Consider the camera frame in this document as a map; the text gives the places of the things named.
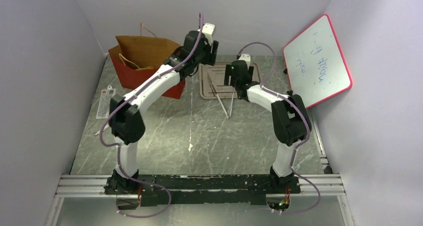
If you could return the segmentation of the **red brown paper bag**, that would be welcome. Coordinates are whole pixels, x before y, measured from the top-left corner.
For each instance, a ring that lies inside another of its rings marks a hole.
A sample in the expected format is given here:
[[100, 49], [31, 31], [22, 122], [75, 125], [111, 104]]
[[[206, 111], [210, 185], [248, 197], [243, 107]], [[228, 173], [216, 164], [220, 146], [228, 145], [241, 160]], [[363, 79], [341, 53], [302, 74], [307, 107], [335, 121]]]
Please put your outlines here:
[[180, 46], [170, 39], [157, 37], [140, 23], [140, 31], [143, 29], [153, 36], [119, 35], [115, 37], [118, 44], [108, 50], [121, 86], [130, 90], [153, 76]]

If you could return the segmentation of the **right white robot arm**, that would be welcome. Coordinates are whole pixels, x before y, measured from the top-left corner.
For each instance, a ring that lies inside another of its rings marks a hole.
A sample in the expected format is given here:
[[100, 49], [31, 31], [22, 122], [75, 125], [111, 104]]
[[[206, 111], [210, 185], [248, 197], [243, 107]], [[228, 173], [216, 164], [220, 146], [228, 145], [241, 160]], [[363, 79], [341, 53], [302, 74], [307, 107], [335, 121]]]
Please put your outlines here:
[[225, 66], [224, 85], [235, 89], [238, 99], [257, 104], [272, 114], [273, 130], [278, 140], [276, 159], [270, 168], [269, 187], [283, 192], [295, 173], [296, 153], [310, 136], [311, 123], [299, 95], [282, 95], [252, 80], [254, 67], [238, 59]]

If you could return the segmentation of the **metal baking tray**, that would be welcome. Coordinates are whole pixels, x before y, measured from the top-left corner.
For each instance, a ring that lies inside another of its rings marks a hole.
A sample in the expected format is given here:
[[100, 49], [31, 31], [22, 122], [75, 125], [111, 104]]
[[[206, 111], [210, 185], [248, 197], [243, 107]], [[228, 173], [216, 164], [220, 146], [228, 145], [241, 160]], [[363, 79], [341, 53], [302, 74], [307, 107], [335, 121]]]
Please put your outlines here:
[[211, 82], [221, 99], [231, 98], [233, 88], [224, 85], [225, 67], [229, 62], [217, 62], [215, 66], [201, 65], [199, 72], [200, 96], [203, 99], [214, 99], [215, 95], [209, 84]]

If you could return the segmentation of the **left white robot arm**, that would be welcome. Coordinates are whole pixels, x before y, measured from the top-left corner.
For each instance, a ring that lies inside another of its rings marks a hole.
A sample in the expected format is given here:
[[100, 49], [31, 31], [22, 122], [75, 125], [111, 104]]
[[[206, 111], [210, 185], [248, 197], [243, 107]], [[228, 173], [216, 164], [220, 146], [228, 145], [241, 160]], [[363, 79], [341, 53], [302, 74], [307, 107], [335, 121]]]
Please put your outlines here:
[[120, 151], [114, 174], [119, 175], [118, 188], [131, 194], [138, 187], [137, 144], [146, 127], [142, 114], [166, 91], [192, 77], [201, 64], [215, 64], [218, 41], [213, 39], [215, 25], [206, 23], [190, 31], [159, 69], [135, 90], [110, 101], [108, 125]]

